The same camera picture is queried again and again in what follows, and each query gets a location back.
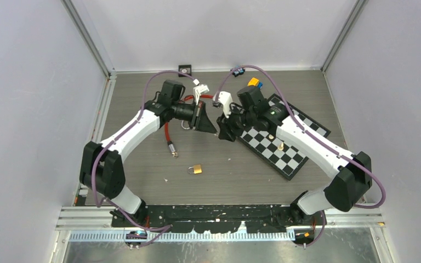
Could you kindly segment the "red cable lock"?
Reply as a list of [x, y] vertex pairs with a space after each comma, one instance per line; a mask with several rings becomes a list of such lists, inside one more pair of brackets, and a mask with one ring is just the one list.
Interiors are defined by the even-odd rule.
[[[213, 97], [211, 95], [202, 95], [201, 98], [212, 99]], [[193, 95], [187, 95], [183, 98], [183, 101], [188, 101], [188, 100], [191, 100], [191, 99], [194, 99]], [[175, 151], [178, 152], [178, 150], [174, 146], [173, 141], [170, 137], [169, 123], [165, 123], [165, 125], [164, 125], [164, 135], [165, 135], [165, 138], [166, 138], [166, 141], [167, 141], [167, 146], [170, 150], [171, 155], [172, 155], [172, 152], [175, 152]]]

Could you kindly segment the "small brass padlock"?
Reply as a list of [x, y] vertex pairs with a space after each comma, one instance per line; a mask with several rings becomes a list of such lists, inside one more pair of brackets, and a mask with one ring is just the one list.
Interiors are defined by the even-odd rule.
[[188, 167], [187, 172], [189, 174], [200, 174], [202, 173], [202, 166], [200, 164], [193, 165], [191, 167]]

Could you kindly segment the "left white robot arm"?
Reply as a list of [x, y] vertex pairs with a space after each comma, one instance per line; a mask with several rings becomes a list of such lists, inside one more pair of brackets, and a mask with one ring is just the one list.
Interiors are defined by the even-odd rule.
[[184, 91], [182, 83], [164, 81], [161, 91], [145, 102], [121, 130], [102, 142], [90, 141], [83, 149], [80, 183], [96, 196], [102, 195], [117, 205], [125, 212], [126, 221], [134, 227], [145, 222], [147, 212], [145, 201], [126, 185], [123, 163], [129, 154], [172, 119], [187, 121], [190, 127], [200, 132], [214, 134], [217, 131], [207, 116], [206, 104], [198, 99], [209, 91], [208, 86], [196, 84], [192, 104], [181, 98]]

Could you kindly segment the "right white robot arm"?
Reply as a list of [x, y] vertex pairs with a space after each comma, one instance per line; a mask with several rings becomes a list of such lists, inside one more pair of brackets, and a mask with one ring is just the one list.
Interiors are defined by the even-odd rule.
[[219, 139], [234, 141], [248, 128], [256, 128], [289, 144], [317, 164], [331, 182], [300, 194], [289, 206], [292, 220], [305, 225], [314, 214], [329, 208], [348, 212], [373, 184], [371, 158], [364, 152], [353, 154], [327, 140], [294, 115], [286, 102], [270, 103], [254, 85], [237, 92], [240, 104], [228, 92], [217, 92]]

